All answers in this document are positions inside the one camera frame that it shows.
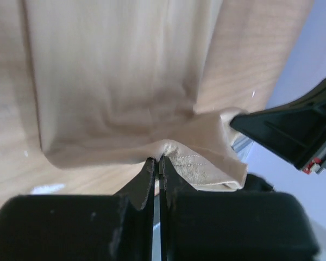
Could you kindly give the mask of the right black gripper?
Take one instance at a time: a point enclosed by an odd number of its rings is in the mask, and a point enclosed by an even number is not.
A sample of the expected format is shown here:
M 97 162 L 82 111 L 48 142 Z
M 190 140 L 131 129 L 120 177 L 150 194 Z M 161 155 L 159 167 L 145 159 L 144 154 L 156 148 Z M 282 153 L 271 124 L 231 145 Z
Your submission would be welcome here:
M 230 126 L 296 169 L 319 174 L 326 170 L 326 78 L 301 98 L 238 115 Z

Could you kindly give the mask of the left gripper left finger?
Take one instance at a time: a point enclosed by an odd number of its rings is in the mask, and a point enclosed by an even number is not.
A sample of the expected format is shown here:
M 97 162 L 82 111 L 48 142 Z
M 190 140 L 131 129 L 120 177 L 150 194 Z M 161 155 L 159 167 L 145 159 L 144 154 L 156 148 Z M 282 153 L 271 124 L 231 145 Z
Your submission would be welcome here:
M 0 260 L 151 260 L 155 160 L 114 195 L 20 195 L 0 209 Z

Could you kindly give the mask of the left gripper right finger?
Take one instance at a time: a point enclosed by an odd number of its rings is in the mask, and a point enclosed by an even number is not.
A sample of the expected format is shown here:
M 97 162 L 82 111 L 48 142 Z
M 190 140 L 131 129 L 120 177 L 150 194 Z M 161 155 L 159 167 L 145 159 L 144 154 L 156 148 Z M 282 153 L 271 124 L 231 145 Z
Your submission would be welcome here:
M 305 210 L 269 189 L 195 189 L 159 161 L 162 260 L 314 260 L 320 251 Z

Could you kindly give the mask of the beige t shirt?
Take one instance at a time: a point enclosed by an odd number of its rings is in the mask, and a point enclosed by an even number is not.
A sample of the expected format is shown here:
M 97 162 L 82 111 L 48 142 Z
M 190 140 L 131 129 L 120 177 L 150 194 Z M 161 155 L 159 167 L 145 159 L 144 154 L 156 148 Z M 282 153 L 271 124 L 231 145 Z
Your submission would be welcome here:
M 229 127 L 197 114 L 221 1 L 26 1 L 41 148 L 57 167 L 166 156 L 194 188 L 243 188 Z

